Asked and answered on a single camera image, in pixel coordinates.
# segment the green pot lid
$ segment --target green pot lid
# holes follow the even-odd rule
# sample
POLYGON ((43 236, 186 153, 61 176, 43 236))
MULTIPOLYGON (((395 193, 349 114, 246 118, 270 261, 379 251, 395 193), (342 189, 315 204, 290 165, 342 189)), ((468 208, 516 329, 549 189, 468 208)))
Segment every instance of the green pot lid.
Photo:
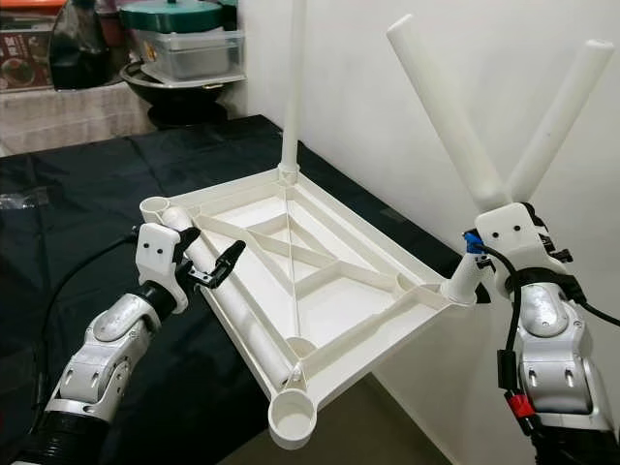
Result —
POLYGON ((171 32, 203 32, 222 25, 222 7, 199 0, 146 0, 120 9, 123 25, 129 29, 171 32))

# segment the gray floor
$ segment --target gray floor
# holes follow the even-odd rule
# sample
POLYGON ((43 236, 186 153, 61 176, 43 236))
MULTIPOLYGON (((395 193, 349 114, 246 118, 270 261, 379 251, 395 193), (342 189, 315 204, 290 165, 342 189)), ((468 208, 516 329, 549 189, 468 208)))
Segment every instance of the gray floor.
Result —
POLYGON ((398 404, 368 376, 320 413, 307 446, 279 449, 263 432, 220 465, 450 465, 398 404))

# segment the clear plastic container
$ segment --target clear plastic container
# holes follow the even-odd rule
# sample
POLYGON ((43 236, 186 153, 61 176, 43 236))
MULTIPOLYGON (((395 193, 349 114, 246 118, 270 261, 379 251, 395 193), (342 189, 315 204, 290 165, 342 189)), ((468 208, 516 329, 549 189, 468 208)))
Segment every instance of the clear plastic container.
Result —
POLYGON ((160 34, 132 31, 144 62, 142 70, 159 80, 207 80, 242 74, 243 32, 160 34))

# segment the black tablecloth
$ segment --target black tablecloth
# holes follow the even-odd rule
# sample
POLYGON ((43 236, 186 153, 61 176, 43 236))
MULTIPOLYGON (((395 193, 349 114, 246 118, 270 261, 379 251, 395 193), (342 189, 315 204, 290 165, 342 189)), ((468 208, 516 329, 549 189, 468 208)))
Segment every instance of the black tablecloth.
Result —
MULTIPOLYGON (((139 203, 272 169, 262 116, 0 159, 0 462, 31 421, 30 348, 50 289, 78 260, 141 223, 139 203)), ((443 275, 459 256, 300 147, 302 171, 443 275)), ((84 329, 137 283, 131 246, 88 266, 58 299, 52 379, 84 329)), ((213 463, 266 428, 267 402, 217 319, 193 298, 139 363, 102 463, 213 463)))

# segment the white plastic tray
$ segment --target white plastic tray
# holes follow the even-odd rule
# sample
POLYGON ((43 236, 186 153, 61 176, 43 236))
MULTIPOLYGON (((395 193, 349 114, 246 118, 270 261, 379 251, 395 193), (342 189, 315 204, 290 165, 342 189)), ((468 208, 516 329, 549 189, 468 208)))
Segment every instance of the white plastic tray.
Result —
POLYGON ((203 293, 271 399, 274 440, 295 449, 318 409, 450 302, 436 292, 440 275, 302 174, 294 184, 280 177, 266 171, 140 209, 174 227, 166 211, 182 207, 210 266, 246 242, 229 279, 203 293))

